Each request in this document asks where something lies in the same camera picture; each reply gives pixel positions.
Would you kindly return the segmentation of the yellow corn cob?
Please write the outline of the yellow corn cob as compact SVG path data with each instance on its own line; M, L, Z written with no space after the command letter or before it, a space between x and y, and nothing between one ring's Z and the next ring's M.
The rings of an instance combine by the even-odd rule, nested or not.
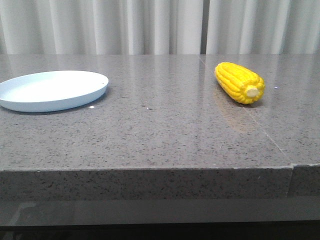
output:
M242 65L221 62L215 67L214 74L222 89L240 104L250 105L264 95L264 79Z

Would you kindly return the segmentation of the light blue round plate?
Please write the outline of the light blue round plate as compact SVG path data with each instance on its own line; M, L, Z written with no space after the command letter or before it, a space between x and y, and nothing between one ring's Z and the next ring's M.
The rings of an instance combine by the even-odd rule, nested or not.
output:
M0 105L27 113L67 110L100 98L108 83L103 74L81 70L23 75L0 84Z

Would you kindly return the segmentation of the white pleated curtain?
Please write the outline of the white pleated curtain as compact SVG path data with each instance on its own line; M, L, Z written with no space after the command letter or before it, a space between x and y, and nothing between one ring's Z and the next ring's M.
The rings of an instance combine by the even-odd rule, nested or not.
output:
M316 54L317 0L3 0L3 54Z

